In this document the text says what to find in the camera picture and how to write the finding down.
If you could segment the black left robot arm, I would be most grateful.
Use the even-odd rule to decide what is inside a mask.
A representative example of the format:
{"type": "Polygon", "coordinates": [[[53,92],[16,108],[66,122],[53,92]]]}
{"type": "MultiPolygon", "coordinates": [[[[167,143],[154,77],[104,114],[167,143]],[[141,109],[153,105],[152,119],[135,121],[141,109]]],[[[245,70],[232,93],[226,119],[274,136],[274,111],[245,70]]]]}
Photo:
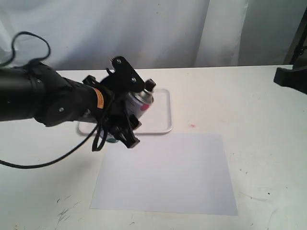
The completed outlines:
{"type": "Polygon", "coordinates": [[[141,92],[144,81],[122,57],[112,60],[114,71],[101,81],[89,75],[82,82],[67,79],[39,63],[0,70],[1,121],[35,119],[47,127],[64,122],[96,123],[98,131],[111,134],[126,147],[139,140],[140,122],[128,113],[127,96],[141,92]]]}

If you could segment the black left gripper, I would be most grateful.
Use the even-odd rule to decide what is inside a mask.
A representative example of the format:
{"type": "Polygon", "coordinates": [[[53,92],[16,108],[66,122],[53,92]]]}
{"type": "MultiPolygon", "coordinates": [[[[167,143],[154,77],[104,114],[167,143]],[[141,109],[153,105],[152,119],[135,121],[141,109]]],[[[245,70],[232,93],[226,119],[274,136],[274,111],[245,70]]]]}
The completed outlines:
{"type": "Polygon", "coordinates": [[[141,125],[141,122],[135,115],[110,115],[112,109],[115,108],[119,101],[124,99],[129,92],[114,92],[104,86],[102,80],[97,81],[96,77],[92,75],[88,75],[82,80],[83,84],[97,88],[102,93],[104,99],[103,114],[99,117],[99,121],[96,125],[97,134],[108,134],[107,141],[109,143],[120,141],[128,149],[132,149],[140,142],[135,136],[134,130],[141,125]]]}

